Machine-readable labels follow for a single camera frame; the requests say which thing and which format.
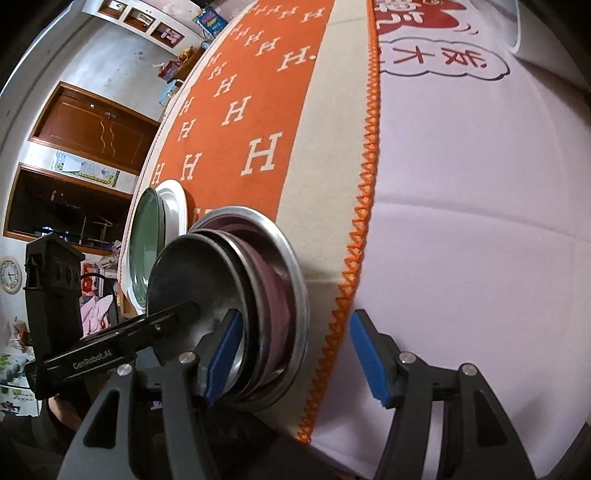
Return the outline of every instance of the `green plate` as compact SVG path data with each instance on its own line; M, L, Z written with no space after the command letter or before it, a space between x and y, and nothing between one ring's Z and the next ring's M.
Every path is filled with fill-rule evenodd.
M164 248L164 205L154 189L146 189L135 209L129 238L129 275L135 299L145 308L148 279Z

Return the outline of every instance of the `pink cloth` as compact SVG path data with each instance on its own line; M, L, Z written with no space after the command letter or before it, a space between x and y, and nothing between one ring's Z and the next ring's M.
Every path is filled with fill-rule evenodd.
M83 331L82 338L91 333L104 330L109 326L109 322L105 315L109 310L111 303L113 303L113 295L107 295L100 300L97 300L96 296L94 296L80 308Z

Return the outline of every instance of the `cabinet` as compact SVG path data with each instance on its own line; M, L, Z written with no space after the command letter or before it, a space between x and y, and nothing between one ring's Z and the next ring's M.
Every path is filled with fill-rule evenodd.
M30 140L139 174L158 125L111 100L60 83Z
M126 28L177 57L185 48L198 47L205 40L204 34L140 0L88 0L82 11Z
M82 252L109 255L123 238L130 205L127 193L19 164L4 236L28 242L57 232Z

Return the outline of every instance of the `screw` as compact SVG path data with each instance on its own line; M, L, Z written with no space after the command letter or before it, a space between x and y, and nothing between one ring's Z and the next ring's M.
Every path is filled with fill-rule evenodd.
M472 364L463 364L462 372L468 377L474 377L478 373L478 369Z
M195 360L195 354L193 352L181 353L178 356L178 361L182 364L189 364Z
M398 358L403 364L413 364L417 361L417 356L412 352L400 352Z
M130 364L121 364L117 367L117 375L124 377L129 375L133 369L134 367L132 367Z

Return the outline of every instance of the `wooden cabinet door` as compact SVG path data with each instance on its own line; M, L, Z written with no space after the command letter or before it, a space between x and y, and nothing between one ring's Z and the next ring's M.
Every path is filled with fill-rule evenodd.
M139 174L157 129L140 113L61 83L30 140Z

